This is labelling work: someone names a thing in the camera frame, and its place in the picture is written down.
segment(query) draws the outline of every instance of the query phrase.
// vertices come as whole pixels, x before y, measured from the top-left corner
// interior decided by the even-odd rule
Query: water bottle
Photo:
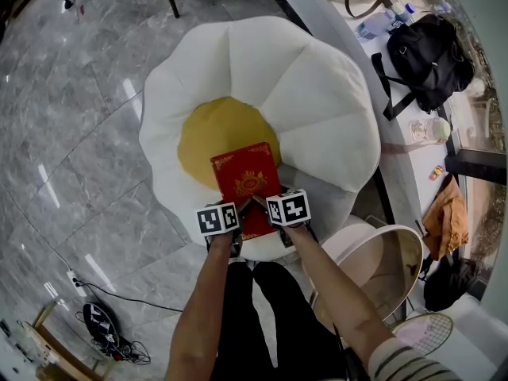
[[[361,42],[374,40],[374,38],[384,33],[394,21],[395,14],[391,10],[374,13],[358,25],[355,31],[356,37]]]
[[[397,29],[402,24],[409,24],[412,19],[411,14],[416,12],[416,7],[411,3],[403,6],[402,3],[396,2],[390,7],[390,10],[395,13],[395,21],[388,27],[388,32]]]
[[[416,142],[427,140],[447,140],[450,136],[450,124],[441,117],[413,120],[410,123],[411,136]]]

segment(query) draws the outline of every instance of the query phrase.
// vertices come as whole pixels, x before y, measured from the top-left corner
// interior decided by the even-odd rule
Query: gold emblem
[[[245,171],[241,174],[241,180],[235,179],[235,191],[237,196],[249,196],[261,191],[267,186],[267,181],[263,176],[263,172],[257,175],[254,171]]]

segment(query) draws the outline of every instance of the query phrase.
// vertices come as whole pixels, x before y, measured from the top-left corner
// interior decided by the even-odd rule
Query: window
[[[469,258],[480,265],[480,277],[488,282],[501,244],[506,186],[466,178],[468,189]]]
[[[460,147],[504,153],[505,132],[498,95],[487,58],[469,17],[457,0],[427,1],[429,6],[449,4],[450,12],[441,15],[455,25],[464,50],[475,63],[473,82],[464,92],[454,94],[449,103]]]

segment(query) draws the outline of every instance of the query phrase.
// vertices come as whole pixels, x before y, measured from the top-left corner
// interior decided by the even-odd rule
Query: gray tile floor
[[[84,300],[56,252],[107,291],[176,308],[206,257],[150,190],[137,138],[144,79],[200,23],[283,13],[274,0],[176,0],[180,19],[167,0],[63,1],[33,0],[0,44],[0,318],[32,321],[51,283],[63,304],[48,327],[92,364],[75,319]],[[280,263],[309,296],[299,261]],[[152,356],[113,379],[162,379],[179,315],[100,296]],[[254,301],[276,363],[273,313],[256,286]]]

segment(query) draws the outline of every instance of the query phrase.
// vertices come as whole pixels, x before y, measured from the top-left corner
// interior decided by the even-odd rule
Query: book cover
[[[280,194],[279,175],[268,143],[254,144],[215,156],[211,160],[224,202],[239,206],[253,194],[264,198]],[[246,210],[242,239],[274,232],[264,211],[251,203]]]

